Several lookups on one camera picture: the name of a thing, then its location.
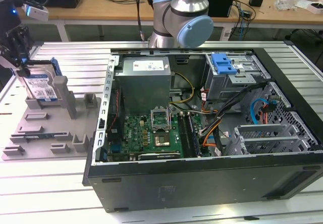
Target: floor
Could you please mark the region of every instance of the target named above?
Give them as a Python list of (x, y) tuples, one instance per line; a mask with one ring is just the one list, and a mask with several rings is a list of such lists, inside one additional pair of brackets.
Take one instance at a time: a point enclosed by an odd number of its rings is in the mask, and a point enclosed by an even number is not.
[[(29, 25), (30, 33), (35, 41), (60, 41), (60, 36), (54, 25)], [(104, 26), (105, 41), (139, 41), (137, 26)], [(100, 40), (97, 26), (91, 25), (68, 25), (67, 31), (72, 41), (98, 41)], [(143, 26), (143, 31), (148, 38), (152, 34), (151, 26)], [(285, 40), (292, 29), (282, 29), (277, 40)], [(244, 40), (246, 41), (271, 41), (275, 29), (250, 28)], [(219, 40), (221, 28), (214, 28), (209, 40)], [(239, 33), (233, 35), (231, 40), (238, 40)], [(323, 51), (323, 43), (316, 45), (318, 39), (312, 34), (299, 30), (291, 37), (291, 41), (312, 61), (316, 62), (318, 56)], [(323, 56), (317, 62), (317, 66), (323, 68)], [(0, 89), (1, 83), (4, 85), (10, 76), (10, 72), (0, 69)]]

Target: desk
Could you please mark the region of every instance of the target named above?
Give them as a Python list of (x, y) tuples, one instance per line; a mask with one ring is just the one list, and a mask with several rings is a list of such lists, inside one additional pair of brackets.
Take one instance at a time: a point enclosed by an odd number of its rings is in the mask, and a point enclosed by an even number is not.
[[(323, 15), (315, 15), (299, 8), (296, 11), (278, 11), (276, 0), (264, 0), (260, 8), (255, 7), (256, 18), (249, 27), (254, 28), (299, 28), (323, 29)], [(40, 22), (22, 15), (25, 24), (55, 24), (62, 41), (70, 41), (65, 25), (137, 25), (135, 5), (121, 5), (106, 0), (82, 0), (75, 9), (48, 8), (49, 21)], [(142, 25), (153, 25), (153, 11), (148, 3), (140, 4)], [(213, 18), (214, 26), (223, 27), (221, 40), (228, 40), (238, 20), (236, 8), (228, 18)]]

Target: motherboard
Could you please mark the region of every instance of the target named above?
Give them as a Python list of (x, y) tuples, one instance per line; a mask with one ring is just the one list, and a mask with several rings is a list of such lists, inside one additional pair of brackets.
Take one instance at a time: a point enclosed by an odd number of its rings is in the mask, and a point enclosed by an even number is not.
[(124, 138), (110, 143), (108, 161), (197, 157), (200, 116), (165, 112), (125, 116)]

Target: blue hard drive label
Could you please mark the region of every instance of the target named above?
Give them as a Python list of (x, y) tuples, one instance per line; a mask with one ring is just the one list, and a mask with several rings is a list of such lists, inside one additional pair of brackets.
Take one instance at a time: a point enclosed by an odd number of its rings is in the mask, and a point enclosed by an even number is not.
[(25, 78), (28, 88), (32, 92), (35, 99), (41, 101), (55, 101), (57, 95), (52, 86), (48, 84), (49, 78), (46, 74), (35, 74)]

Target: blue cable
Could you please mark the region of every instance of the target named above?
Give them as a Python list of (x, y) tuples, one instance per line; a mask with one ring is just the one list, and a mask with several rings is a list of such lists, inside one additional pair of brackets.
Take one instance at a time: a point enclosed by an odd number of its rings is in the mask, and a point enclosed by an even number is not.
[(269, 104), (268, 100), (262, 99), (262, 98), (256, 99), (253, 103), (251, 103), (251, 105), (250, 105), (250, 115), (251, 115), (252, 121), (253, 121), (253, 123), (255, 125), (258, 125), (258, 121), (257, 121), (256, 116), (254, 114), (254, 104), (256, 104), (257, 101), (263, 101), (266, 104)]
[(240, 31), (239, 41), (241, 41), (241, 39), (242, 39), (242, 32), (243, 32), (243, 18), (241, 21), (241, 31)]

